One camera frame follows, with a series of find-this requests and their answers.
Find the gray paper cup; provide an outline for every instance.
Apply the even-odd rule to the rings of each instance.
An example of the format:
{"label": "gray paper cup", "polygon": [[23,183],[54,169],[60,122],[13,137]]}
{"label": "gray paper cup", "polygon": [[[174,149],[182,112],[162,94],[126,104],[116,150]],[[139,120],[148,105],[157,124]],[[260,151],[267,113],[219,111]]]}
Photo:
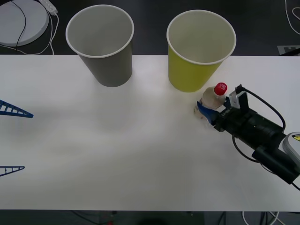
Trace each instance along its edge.
{"label": "gray paper cup", "polygon": [[72,17],[66,39],[102,85],[117,87],[132,74],[134,30],[131,17],[123,9],[96,5]]}

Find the white table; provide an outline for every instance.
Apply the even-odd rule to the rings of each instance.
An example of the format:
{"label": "white table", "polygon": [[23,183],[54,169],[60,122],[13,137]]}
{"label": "white table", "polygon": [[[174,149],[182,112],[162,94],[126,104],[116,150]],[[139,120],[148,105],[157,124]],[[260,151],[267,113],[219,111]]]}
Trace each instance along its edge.
{"label": "white table", "polygon": [[0,165],[25,166],[0,178],[0,209],[300,211],[298,190],[193,115],[207,87],[242,83],[299,131],[299,57],[230,57],[195,93],[169,83],[167,56],[134,56],[117,88],[78,56],[2,55],[0,68],[0,99],[34,114],[0,116]]}

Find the black floor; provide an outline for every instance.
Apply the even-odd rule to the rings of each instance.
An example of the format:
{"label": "black floor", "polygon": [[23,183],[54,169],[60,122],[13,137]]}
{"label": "black floor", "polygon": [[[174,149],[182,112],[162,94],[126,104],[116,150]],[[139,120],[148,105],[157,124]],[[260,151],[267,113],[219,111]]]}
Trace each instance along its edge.
{"label": "black floor", "polygon": [[[91,220],[86,221],[71,211],[65,210],[0,210],[0,223],[3,225],[244,225],[241,212],[226,212],[219,222],[222,212],[142,212],[119,211],[111,217],[108,211],[76,211]],[[245,212],[250,225],[259,225],[260,212]],[[300,224],[300,215],[281,212],[278,217],[286,225]],[[268,213],[268,224],[273,217]]]}
{"label": "black floor", "polygon": [[[293,27],[300,32],[300,21],[292,15],[298,0],[286,0]],[[178,14],[191,9],[204,9],[220,14],[233,26],[237,35],[234,55],[279,55],[278,45],[300,45],[300,35],[289,26],[285,0],[52,0],[58,9],[60,23],[53,40],[55,54],[74,54],[65,39],[67,23],[78,11],[91,5],[110,4],[127,11],[135,24],[134,54],[167,55],[166,30]],[[300,9],[295,13],[300,16]],[[36,41],[19,49],[26,53],[43,50],[51,26]],[[16,54],[0,47],[0,54]],[[51,54],[48,48],[44,54]]]}

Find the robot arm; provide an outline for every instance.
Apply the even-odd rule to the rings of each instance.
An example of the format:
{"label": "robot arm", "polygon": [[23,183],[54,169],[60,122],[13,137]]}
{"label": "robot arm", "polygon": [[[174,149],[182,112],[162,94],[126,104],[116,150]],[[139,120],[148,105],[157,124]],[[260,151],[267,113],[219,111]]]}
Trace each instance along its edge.
{"label": "robot arm", "polygon": [[243,156],[245,155],[237,147],[235,138],[254,150],[252,157],[255,160],[245,156],[246,158],[262,164],[291,184],[300,174],[300,132],[285,135],[282,116],[260,97],[258,98],[280,116],[283,127],[250,109],[246,92],[258,97],[240,85],[226,98],[222,112],[207,109],[199,102],[197,105],[217,131],[227,131],[232,135],[234,146]]}

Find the white circular object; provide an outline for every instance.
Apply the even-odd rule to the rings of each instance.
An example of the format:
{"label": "white circular object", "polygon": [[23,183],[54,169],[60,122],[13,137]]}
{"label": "white circular object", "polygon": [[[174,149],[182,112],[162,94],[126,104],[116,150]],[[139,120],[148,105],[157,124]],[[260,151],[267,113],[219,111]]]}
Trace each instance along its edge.
{"label": "white circular object", "polygon": [[[46,9],[33,0],[14,0],[26,16],[26,28],[18,46],[26,45],[39,38],[46,30],[49,16]],[[15,47],[24,28],[22,11],[12,2],[0,6],[0,44]]]}

